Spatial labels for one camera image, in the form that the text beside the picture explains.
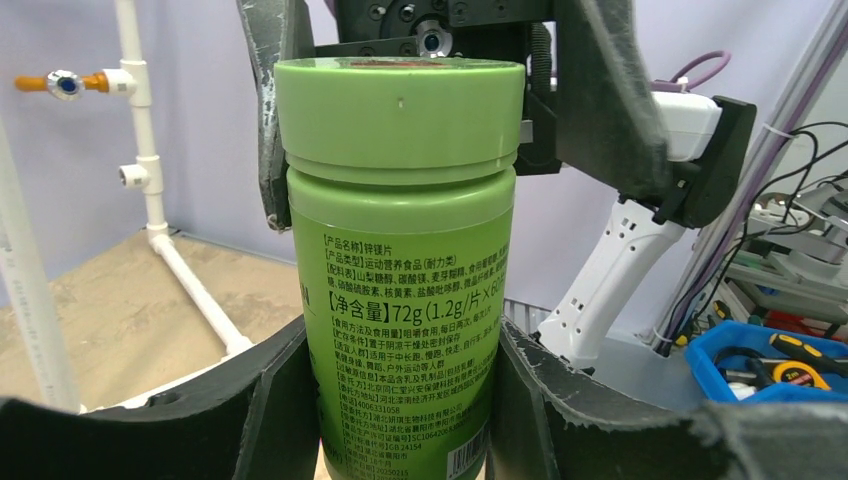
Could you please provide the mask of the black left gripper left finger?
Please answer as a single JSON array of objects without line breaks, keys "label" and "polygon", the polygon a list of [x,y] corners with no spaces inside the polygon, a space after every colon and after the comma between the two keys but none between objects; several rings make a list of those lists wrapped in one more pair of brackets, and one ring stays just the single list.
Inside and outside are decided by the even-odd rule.
[{"label": "black left gripper left finger", "polygon": [[310,479],[318,450],[302,318],[138,408],[1,401],[5,479]]}]

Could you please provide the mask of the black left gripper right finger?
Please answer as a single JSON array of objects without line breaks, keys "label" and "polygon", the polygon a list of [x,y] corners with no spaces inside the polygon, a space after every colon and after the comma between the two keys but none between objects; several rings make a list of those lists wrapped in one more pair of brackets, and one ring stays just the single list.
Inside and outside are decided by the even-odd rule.
[{"label": "black left gripper right finger", "polygon": [[710,403],[675,413],[573,369],[503,321],[492,479],[843,479],[847,407]]}]

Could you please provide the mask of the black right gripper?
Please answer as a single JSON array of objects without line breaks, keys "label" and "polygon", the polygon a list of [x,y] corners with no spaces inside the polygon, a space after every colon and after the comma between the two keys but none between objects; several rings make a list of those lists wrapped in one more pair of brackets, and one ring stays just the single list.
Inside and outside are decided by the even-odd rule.
[{"label": "black right gripper", "polygon": [[[653,100],[629,1],[332,1],[338,41],[320,57],[463,57],[526,66],[520,176],[562,163],[619,193],[662,197],[668,135]],[[557,122],[552,75],[556,19]]]}]

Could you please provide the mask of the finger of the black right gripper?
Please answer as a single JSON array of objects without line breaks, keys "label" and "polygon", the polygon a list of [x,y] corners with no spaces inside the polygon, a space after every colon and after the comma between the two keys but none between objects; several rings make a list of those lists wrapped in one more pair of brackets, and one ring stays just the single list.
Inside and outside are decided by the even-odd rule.
[{"label": "finger of the black right gripper", "polygon": [[309,7],[297,0],[238,0],[257,95],[258,180],[266,223],[276,232],[292,227],[274,67],[315,53]]}]

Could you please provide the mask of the green bottle cap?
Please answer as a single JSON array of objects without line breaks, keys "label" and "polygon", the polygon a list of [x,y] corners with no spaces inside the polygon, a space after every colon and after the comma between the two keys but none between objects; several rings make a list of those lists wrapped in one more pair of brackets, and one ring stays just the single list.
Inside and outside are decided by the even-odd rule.
[{"label": "green bottle cap", "polygon": [[371,185],[468,181],[511,167],[525,68],[466,58],[343,57],[274,68],[289,165]]}]

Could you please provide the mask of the green pill bottle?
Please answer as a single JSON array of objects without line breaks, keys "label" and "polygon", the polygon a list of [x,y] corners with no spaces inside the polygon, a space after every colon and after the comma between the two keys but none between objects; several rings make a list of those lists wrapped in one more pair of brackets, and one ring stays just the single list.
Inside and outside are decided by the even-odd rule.
[{"label": "green pill bottle", "polygon": [[489,443],[516,176],[288,178],[334,479],[473,479]]}]

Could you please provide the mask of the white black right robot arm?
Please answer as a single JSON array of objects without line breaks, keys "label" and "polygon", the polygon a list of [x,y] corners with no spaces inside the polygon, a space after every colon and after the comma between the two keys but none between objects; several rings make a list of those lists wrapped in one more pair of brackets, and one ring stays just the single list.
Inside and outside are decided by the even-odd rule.
[{"label": "white black right robot arm", "polygon": [[659,257],[732,200],[756,108],[696,93],[686,71],[647,81],[628,1],[331,1],[338,40],[315,43],[303,1],[238,5],[258,97],[269,227],[292,225],[274,65],[310,57],[528,61],[517,171],[568,165],[616,189],[604,235],[537,339],[592,369],[613,320]]}]

